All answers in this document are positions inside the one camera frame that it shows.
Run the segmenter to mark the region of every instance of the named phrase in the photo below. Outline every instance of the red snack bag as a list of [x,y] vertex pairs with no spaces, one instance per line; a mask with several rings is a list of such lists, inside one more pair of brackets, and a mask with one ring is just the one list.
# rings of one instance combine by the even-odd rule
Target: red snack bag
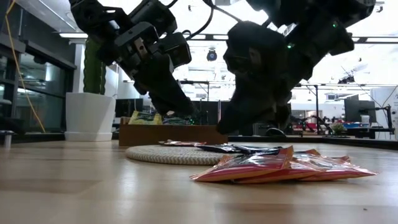
[[295,162],[293,159],[290,162],[290,168],[256,177],[238,179],[234,180],[234,182],[237,184],[261,184],[281,180],[300,179],[315,174],[321,174],[322,172],[323,170],[317,169],[316,167],[307,166],[304,162]]
[[[315,150],[315,149],[311,149],[311,150],[307,150],[307,151],[299,151],[299,152],[294,152],[293,157],[297,156],[297,155],[301,155],[301,154],[311,154],[311,155],[315,155],[315,156],[320,156],[321,154]],[[349,158],[349,156],[342,156],[342,157],[331,157],[332,159],[337,159],[343,162],[351,162],[351,158]]]
[[195,181],[216,182],[254,177],[289,167],[293,147],[279,149],[277,154],[257,153],[243,156],[223,156],[220,162],[201,174],[190,178]]
[[295,158],[299,163],[310,164],[313,168],[323,170],[320,174],[302,178],[301,181],[326,181],[347,178],[358,178],[376,175],[376,172],[360,168],[341,159],[333,159],[330,157],[315,156],[311,154],[302,154]]

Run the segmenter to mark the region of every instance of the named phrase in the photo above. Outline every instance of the black cable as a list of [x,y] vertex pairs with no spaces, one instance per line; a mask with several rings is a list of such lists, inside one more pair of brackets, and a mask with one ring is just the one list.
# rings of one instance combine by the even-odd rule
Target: black cable
[[181,33],[182,33],[182,34],[189,34],[189,35],[192,35],[192,33],[191,33],[190,30],[184,30],[184,31],[182,31]]
[[212,9],[214,9],[214,10],[217,10],[217,11],[219,11],[219,12],[222,12],[222,13],[226,14],[227,16],[233,18],[234,20],[236,20],[236,22],[242,22],[242,20],[241,20],[240,18],[238,18],[238,17],[232,15],[231,13],[225,11],[224,9],[220,9],[219,7],[215,6],[215,5],[213,4],[213,1],[212,1],[212,0],[203,0],[203,2],[204,2],[207,6],[209,6],[210,8],[212,8]]
[[170,4],[167,5],[168,8],[171,8],[174,6],[175,3],[177,3],[178,0],[173,0]]
[[269,26],[269,24],[271,24],[271,20],[268,18],[263,24],[262,26],[267,28]]
[[[347,74],[347,75],[349,75],[349,73],[343,68],[343,66],[341,66],[341,68],[344,70],[344,72]],[[356,82],[354,82],[355,84],[357,84],[357,86],[359,86],[360,87],[360,89],[362,89],[380,108],[382,108],[382,106],[380,105],[380,103],[378,103],[364,88],[362,88],[362,86],[360,85],[360,84],[358,84],[358,83],[356,83]],[[388,118],[387,118],[387,114],[386,114],[386,112],[384,111],[384,110],[382,110],[383,111],[383,113],[384,113],[384,116],[386,117],[386,121],[388,121]]]
[[200,29],[198,29],[198,30],[197,30],[196,32],[194,32],[193,34],[190,34],[190,35],[186,38],[186,40],[190,40],[190,39],[192,39],[194,36],[200,34],[202,31],[204,31],[204,30],[209,26],[211,20],[213,19],[213,14],[214,14],[214,9],[211,8],[209,18],[207,19],[207,22],[205,23],[205,25],[203,25]]
[[382,105],[382,108],[384,108],[384,105],[387,103],[387,101],[388,101],[388,99],[392,96],[392,94],[395,92],[395,90],[398,88],[398,85],[396,85],[396,87],[391,91],[391,93],[390,93],[390,95],[387,97],[387,99],[384,101],[384,103],[383,103],[383,105]]
[[387,99],[385,100],[385,102],[383,103],[383,105],[381,106],[382,108],[384,108],[384,105],[387,103],[388,99],[392,96],[392,94],[395,92],[395,90],[398,88],[398,85],[396,85],[396,87],[392,90],[392,92],[390,93],[390,95],[387,97]]

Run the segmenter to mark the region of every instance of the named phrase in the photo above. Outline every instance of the white pot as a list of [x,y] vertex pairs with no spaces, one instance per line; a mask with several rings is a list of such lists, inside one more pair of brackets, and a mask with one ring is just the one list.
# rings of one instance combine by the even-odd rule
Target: white pot
[[92,93],[67,93],[67,141],[110,141],[116,100]]

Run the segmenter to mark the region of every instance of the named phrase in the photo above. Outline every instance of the computer monitor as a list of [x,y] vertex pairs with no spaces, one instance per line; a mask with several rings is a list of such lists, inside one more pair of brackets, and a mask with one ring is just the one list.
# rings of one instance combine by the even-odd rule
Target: computer monitor
[[361,122],[361,115],[369,115],[369,122],[376,123],[376,110],[374,101],[344,100],[346,121]]
[[131,117],[134,110],[142,111],[144,100],[138,99],[117,99],[116,100],[116,117]]

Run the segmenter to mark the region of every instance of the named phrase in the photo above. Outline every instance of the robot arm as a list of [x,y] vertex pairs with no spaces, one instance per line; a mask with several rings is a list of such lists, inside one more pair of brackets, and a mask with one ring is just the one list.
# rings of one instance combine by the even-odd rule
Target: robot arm
[[[209,0],[205,3],[214,7]],[[326,55],[354,49],[346,28],[367,18],[376,0],[246,0],[269,16],[261,26],[238,21],[228,32],[224,54],[236,75],[236,90],[218,124],[230,133],[258,120],[283,128],[289,120],[291,90],[309,80]],[[143,0],[130,14],[104,7],[97,0],[70,0],[79,28],[100,43],[98,57],[113,62],[135,80],[140,94],[149,92],[160,113],[192,114],[194,108],[172,76],[191,61],[187,41],[169,8],[158,0]],[[267,28],[295,24],[286,36]]]

